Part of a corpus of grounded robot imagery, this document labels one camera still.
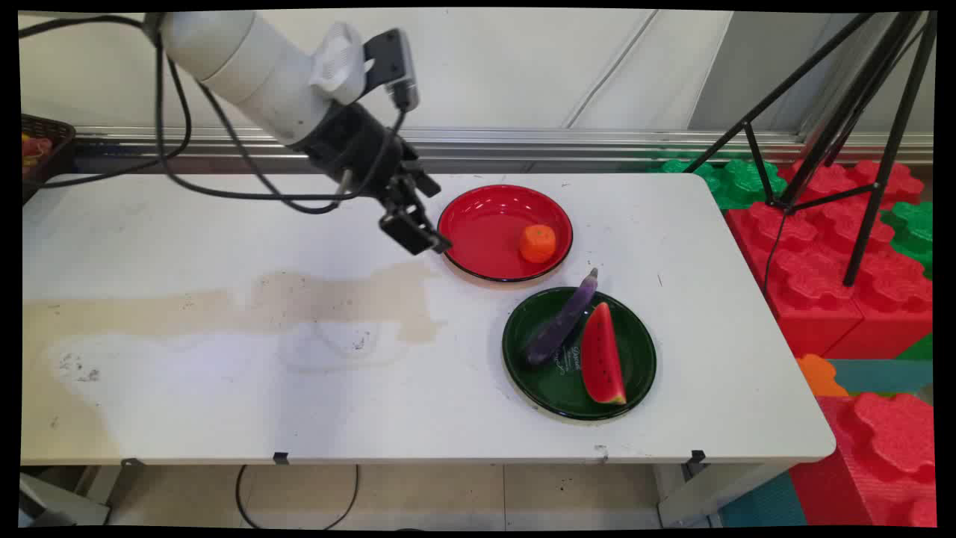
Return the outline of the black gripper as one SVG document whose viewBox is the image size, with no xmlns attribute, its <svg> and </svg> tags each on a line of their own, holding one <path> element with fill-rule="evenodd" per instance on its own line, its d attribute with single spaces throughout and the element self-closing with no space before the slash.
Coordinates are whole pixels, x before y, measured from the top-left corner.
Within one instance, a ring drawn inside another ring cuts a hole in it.
<svg viewBox="0 0 956 538">
<path fill-rule="evenodd" d="M 444 254 L 452 242 L 428 218 L 419 198 L 419 193 L 436 197 L 441 186 L 397 133 L 406 114 L 400 109 L 394 125 L 387 127 L 359 103 L 333 105 L 330 116 L 302 143 L 302 152 L 338 186 L 350 174 L 339 197 L 368 197 L 382 204 L 385 214 L 379 228 L 409 254 L 426 250 Z"/>
</svg>

